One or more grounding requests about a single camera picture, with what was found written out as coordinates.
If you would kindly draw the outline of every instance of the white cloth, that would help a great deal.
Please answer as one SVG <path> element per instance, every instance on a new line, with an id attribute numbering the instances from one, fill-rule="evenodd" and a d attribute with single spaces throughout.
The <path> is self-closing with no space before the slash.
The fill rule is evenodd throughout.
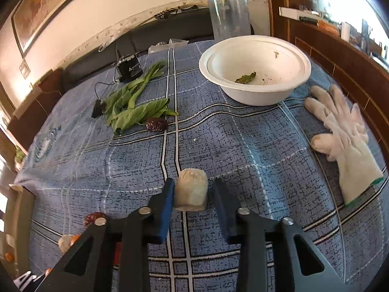
<path id="1" fill-rule="evenodd" d="M 347 205 L 382 178 L 382 171 L 367 146 L 369 138 L 358 104 L 350 112 L 342 91 L 335 85 L 329 89 L 332 97 L 316 85 L 310 92 L 317 99 L 307 98 L 306 109 L 332 132 L 314 136 L 311 146 L 326 154 L 328 161 L 337 161 L 339 185 Z"/>

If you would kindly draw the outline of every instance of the green leaf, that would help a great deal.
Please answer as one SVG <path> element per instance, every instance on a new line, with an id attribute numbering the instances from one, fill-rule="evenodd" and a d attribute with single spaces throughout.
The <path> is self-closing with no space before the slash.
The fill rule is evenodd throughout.
<path id="1" fill-rule="evenodd" d="M 131 96 L 132 92 L 127 90 L 127 92 L 115 102 L 112 108 L 112 117 L 116 118 L 116 116 L 121 112 L 121 109 L 128 103 Z"/>
<path id="2" fill-rule="evenodd" d="M 142 93 L 144 88 L 147 86 L 148 82 L 150 81 L 151 77 L 155 74 L 158 74 L 158 72 L 166 66 L 166 61 L 161 60 L 153 64 L 146 72 L 144 76 L 144 82 L 142 83 L 142 86 L 137 90 L 137 92 L 134 93 L 134 95 L 130 98 L 128 101 L 128 109 L 135 108 L 135 102 L 137 101 L 138 96 Z"/>
<path id="3" fill-rule="evenodd" d="M 166 111 L 166 109 L 167 109 L 166 106 L 164 106 L 157 113 L 155 113 L 154 115 L 151 115 L 150 117 L 151 118 L 159 118 Z"/>
<path id="4" fill-rule="evenodd" d="M 248 84 L 252 79 L 255 78 L 257 73 L 254 71 L 251 75 L 243 75 L 241 78 L 237 79 L 235 82 L 236 83 L 241 83 L 241 84 Z"/>
<path id="5" fill-rule="evenodd" d="M 112 116 L 112 111 L 110 111 L 106 114 L 106 124 L 110 126 L 113 120 L 114 117 Z"/>
<path id="6" fill-rule="evenodd" d="M 108 113 L 109 111 L 112 111 L 114 104 L 116 103 L 119 98 L 121 98 L 125 93 L 130 90 L 131 88 L 135 87 L 136 85 L 142 83 L 144 81 L 143 77 L 137 78 L 134 81 L 131 81 L 127 83 L 125 86 L 120 88 L 119 90 L 116 90 L 115 92 L 111 93 L 105 100 L 105 108 L 104 113 Z"/>
<path id="7" fill-rule="evenodd" d="M 170 99 L 164 98 L 151 102 L 147 102 L 134 109 L 127 109 L 117 115 L 117 119 L 112 124 L 113 129 L 122 131 L 131 127 L 135 123 L 140 123 L 149 117 L 155 115 L 159 110 L 163 109 L 169 104 Z"/>
<path id="8" fill-rule="evenodd" d="M 166 109 L 166 110 L 163 112 L 163 115 L 178 116 L 179 113 L 176 112 L 176 111 L 172 111 L 172 110 Z"/>
<path id="9" fill-rule="evenodd" d="M 157 72 L 155 72 L 154 75 L 152 75 L 151 79 L 157 79 L 157 78 L 159 78 L 159 77 L 162 77 L 162 75 L 163 75 L 164 73 L 165 73 L 165 72 L 164 72 L 162 69 L 160 69 L 160 70 L 158 70 Z"/>

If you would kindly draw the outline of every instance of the mushroom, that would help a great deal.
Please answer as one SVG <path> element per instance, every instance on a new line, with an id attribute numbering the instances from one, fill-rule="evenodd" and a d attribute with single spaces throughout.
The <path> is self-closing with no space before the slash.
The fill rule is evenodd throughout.
<path id="1" fill-rule="evenodd" d="M 174 207 L 182 211 L 205 210 L 207 206 L 207 174 L 196 168 L 182 170 L 174 189 Z"/>

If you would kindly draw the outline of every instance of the orange object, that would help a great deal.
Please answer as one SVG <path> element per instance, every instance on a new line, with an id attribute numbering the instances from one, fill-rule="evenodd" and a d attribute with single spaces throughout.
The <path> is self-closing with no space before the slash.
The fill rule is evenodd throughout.
<path id="1" fill-rule="evenodd" d="M 121 241 L 116 243 L 114 265 L 119 265 L 119 263 L 120 263 L 120 254 L 121 254 Z"/>
<path id="2" fill-rule="evenodd" d="M 319 20 L 318 21 L 318 28 L 320 28 L 324 31 L 327 31 L 328 33 L 331 33 L 332 35 L 340 37 L 339 29 L 330 23 Z"/>
<path id="3" fill-rule="evenodd" d="M 5 260 L 8 262 L 14 262 L 15 261 L 14 255 L 12 253 L 5 253 Z"/>
<path id="4" fill-rule="evenodd" d="M 80 234 L 78 234 L 78 235 L 74 235 L 72 238 L 71 238 L 71 246 L 73 246 L 73 244 L 76 242 L 76 240 L 77 239 L 79 239 L 80 238 Z"/>

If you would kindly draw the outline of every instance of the framed painting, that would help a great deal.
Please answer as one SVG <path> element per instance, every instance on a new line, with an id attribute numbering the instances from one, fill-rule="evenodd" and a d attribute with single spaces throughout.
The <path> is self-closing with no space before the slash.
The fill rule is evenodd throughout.
<path id="1" fill-rule="evenodd" d="M 20 0 L 11 15 L 12 29 L 24 57 L 50 21 L 72 0 Z"/>

